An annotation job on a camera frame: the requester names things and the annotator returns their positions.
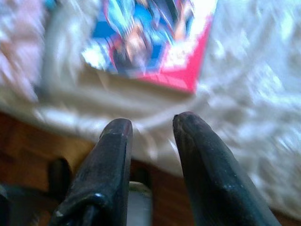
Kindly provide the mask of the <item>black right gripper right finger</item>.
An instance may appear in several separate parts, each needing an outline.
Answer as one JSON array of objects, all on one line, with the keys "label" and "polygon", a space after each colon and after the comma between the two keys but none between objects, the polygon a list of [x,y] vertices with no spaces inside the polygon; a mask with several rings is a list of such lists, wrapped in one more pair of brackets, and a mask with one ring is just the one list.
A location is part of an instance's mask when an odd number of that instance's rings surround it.
[{"label": "black right gripper right finger", "polygon": [[197,226],[278,226],[232,151],[193,112],[174,116],[173,133]]}]

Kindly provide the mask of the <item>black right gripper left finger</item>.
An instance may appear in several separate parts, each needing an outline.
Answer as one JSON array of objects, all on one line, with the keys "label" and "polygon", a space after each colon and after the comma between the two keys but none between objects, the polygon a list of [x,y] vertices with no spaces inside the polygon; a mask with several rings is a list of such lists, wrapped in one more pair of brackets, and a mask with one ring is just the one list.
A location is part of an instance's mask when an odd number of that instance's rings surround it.
[{"label": "black right gripper left finger", "polygon": [[133,129],[118,118],[103,129],[81,164],[51,226],[125,226]]}]

